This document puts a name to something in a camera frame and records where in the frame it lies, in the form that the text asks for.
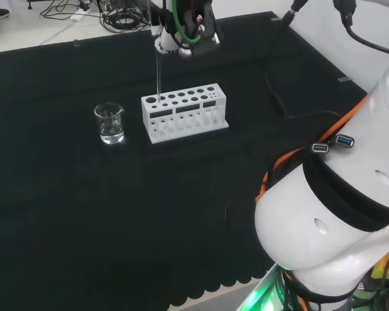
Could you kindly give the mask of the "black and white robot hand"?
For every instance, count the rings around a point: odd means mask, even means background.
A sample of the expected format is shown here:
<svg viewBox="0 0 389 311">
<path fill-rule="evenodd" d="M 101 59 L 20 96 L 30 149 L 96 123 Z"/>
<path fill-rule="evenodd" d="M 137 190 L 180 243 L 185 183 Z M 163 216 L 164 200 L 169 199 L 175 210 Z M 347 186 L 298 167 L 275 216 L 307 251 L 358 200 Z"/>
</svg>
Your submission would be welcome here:
<svg viewBox="0 0 389 311">
<path fill-rule="evenodd" d="M 159 54 L 194 57 L 220 44 L 211 1 L 148 1 L 154 46 Z"/>
</svg>

